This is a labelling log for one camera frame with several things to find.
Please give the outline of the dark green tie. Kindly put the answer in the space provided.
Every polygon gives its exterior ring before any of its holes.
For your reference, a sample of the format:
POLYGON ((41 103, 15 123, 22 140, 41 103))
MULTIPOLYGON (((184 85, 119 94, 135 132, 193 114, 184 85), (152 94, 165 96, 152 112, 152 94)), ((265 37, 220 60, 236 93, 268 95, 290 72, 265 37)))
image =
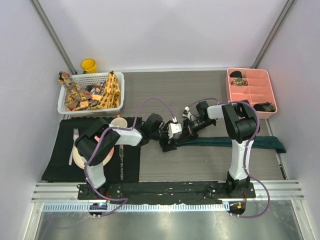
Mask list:
MULTIPOLYGON (((232 140, 229 137, 198 137, 184 143, 177 143, 176 146, 232 147, 232 140)), ((252 148, 275 150, 278 154, 287 152, 283 144, 275 136, 256 136, 252 148)))

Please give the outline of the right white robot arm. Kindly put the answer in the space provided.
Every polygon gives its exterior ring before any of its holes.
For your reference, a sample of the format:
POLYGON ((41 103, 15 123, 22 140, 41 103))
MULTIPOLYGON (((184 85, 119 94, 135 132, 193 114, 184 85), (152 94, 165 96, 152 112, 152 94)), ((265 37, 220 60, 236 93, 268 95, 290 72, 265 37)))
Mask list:
POLYGON ((250 185, 250 153, 254 138, 260 130, 256 110, 246 100, 211 106, 206 101, 201 101, 196 105, 196 110, 196 117, 192 117, 188 107, 183 111, 183 128, 177 143, 180 145, 195 140, 199 136, 198 131, 216 125, 217 119, 223 119, 232 144, 225 190, 230 197, 236 198, 250 185))

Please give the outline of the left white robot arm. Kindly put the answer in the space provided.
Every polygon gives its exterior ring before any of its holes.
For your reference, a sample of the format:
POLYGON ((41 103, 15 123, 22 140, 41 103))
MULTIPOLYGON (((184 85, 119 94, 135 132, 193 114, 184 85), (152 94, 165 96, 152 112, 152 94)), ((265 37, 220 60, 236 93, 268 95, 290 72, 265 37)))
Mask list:
POLYGON ((174 117, 167 123, 158 114, 151 114, 146 121, 132 127, 121 127, 98 119, 75 140, 74 146, 84 162, 89 194, 100 200, 107 192, 104 185, 103 161, 114 146, 144 146, 150 140, 158 141, 164 152, 175 148, 175 136, 182 133, 182 126, 174 117))

